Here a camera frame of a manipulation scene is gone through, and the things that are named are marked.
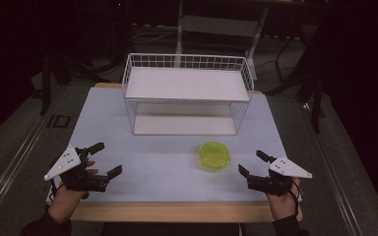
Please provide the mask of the white metal stand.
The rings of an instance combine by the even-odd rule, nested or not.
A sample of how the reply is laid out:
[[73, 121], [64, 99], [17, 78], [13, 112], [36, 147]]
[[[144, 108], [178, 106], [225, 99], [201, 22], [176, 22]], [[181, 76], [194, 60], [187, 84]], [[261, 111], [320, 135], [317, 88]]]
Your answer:
[[252, 39], [252, 42], [249, 49], [245, 51], [245, 58], [252, 74], [252, 79], [254, 81], [257, 80], [253, 57], [269, 12], [268, 7], [265, 7], [261, 10], [258, 21], [231, 20], [223, 18], [185, 15], [183, 13], [183, 9], [184, 0], [179, 0], [177, 18], [177, 44], [175, 49], [176, 54], [182, 53], [182, 36], [185, 31], [250, 37]]

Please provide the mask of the person's left hand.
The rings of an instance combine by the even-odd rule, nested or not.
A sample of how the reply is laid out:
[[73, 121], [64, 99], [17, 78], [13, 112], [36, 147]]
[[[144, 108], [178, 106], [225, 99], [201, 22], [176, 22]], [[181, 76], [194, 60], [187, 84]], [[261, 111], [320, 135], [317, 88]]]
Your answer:
[[53, 202], [48, 208], [48, 214], [56, 223], [64, 224], [71, 218], [81, 199], [87, 193], [87, 191], [68, 190], [64, 183], [60, 182]]

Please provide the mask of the white wire shelf rack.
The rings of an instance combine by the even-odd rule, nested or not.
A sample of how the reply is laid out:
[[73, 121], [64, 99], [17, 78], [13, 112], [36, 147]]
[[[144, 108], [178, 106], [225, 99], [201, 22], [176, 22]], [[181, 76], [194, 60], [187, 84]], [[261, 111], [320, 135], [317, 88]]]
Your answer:
[[254, 80], [245, 58], [131, 53], [122, 78], [135, 135], [235, 135]]

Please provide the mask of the black stand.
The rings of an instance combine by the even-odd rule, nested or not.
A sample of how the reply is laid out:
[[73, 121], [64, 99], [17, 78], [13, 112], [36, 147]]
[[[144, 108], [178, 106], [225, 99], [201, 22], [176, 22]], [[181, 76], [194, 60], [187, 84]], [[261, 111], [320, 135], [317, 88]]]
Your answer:
[[281, 86], [265, 91], [265, 95], [275, 95], [286, 89], [290, 89], [296, 85], [300, 85], [295, 98], [298, 103], [305, 105], [310, 97], [313, 97], [311, 102], [311, 124], [314, 131], [319, 134], [319, 117], [321, 112], [321, 99], [323, 88], [322, 72], [322, 54], [321, 46], [319, 44], [320, 36], [324, 33], [324, 24], [319, 25], [299, 25], [296, 29], [296, 35], [305, 46], [305, 49], [298, 60], [293, 71], [285, 78], [282, 78], [279, 58], [292, 42], [292, 38], [283, 46], [278, 53], [275, 66], [278, 76], [283, 82]]
[[41, 98], [40, 115], [44, 115], [51, 104], [51, 76], [54, 76], [59, 84], [67, 85], [71, 81], [68, 69], [79, 72], [93, 82], [108, 83], [108, 80], [97, 76], [90, 69], [86, 69], [63, 53], [47, 54], [42, 60], [41, 90], [39, 94]]

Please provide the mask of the person's right hand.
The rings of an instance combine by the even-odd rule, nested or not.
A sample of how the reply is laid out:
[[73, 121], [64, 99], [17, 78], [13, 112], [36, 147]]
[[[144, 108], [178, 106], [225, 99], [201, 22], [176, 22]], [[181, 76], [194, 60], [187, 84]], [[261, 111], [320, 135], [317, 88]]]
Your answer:
[[271, 213], [274, 220], [282, 219], [291, 215], [297, 215], [300, 179], [292, 178], [290, 190], [283, 196], [267, 194]]

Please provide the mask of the yellow-green plastic bowl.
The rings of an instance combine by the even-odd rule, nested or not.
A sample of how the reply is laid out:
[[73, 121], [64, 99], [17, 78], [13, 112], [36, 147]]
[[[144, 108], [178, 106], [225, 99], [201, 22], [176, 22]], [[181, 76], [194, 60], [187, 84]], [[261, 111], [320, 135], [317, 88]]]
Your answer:
[[221, 171], [231, 163], [228, 147], [219, 142], [207, 142], [198, 148], [201, 166], [208, 171]]

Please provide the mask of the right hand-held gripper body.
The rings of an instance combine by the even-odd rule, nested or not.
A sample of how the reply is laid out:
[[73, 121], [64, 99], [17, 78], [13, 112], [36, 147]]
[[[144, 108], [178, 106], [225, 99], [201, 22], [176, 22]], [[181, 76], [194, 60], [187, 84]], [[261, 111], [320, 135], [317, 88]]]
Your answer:
[[287, 157], [261, 156], [264, 162], [269, 163], [269, 175], [260, 177], [246, 172], [249, 189], [274, 196], [286, 194], [292, 185], [292, 178], [311, 179], [313, 175]]

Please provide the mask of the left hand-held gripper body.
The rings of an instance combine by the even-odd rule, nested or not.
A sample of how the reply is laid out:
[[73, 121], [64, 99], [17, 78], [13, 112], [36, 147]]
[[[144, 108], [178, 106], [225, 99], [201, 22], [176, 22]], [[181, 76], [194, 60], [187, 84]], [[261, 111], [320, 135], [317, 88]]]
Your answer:
[[93, 175], [87, 170], [88, 148], [68, 146], [55, 160], [44, 181], [52, 181], [56, 176], [68, 190], [104, 192], [109, 179], [107, 176]]

